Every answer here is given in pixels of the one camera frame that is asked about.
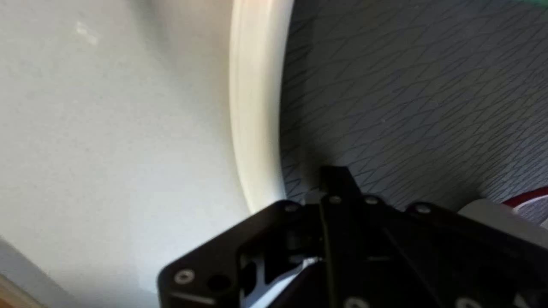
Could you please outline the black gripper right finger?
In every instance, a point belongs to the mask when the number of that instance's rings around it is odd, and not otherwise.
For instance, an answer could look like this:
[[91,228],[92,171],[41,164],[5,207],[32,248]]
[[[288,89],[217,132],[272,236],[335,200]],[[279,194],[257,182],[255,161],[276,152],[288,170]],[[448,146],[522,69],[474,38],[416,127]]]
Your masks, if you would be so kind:
[[390,245],[404,259],[406,267],[438,308],[502,308],[498,296],[459,272],[433,245],[428,229],[413,216],[389,207],[375,195],[363,202]]

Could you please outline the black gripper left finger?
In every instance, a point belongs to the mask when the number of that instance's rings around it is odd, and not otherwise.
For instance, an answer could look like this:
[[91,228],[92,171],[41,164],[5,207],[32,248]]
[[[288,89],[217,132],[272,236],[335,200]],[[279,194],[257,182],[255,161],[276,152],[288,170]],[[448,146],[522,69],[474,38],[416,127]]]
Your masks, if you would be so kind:
[[330,308],[375,308],[359,229],[361,190],[347,168],[323,166],[320,204]]

